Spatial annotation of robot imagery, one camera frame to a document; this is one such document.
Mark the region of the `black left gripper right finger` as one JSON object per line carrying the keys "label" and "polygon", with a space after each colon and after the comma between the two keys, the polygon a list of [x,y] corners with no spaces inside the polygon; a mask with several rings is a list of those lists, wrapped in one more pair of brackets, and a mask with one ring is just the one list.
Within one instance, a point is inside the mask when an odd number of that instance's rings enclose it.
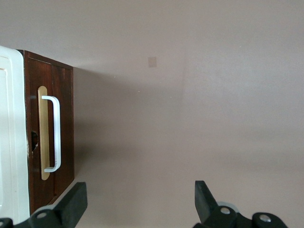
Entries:
{"label": "black left gripper right finger", "polygon": [[195,208],[202,228],[235,228],[237,213],[226,205],[219,205],[205,181],[195,181]]}

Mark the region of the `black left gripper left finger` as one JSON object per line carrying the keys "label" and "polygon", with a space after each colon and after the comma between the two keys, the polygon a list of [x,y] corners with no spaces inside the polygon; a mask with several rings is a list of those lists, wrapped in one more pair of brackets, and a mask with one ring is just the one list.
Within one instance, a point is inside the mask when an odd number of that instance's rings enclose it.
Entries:
{"label": "black left gripper left finger", "polygon": [[15,228],[74,228],[87,209],[87,187],[77,182],[56,204],[37,209]]}

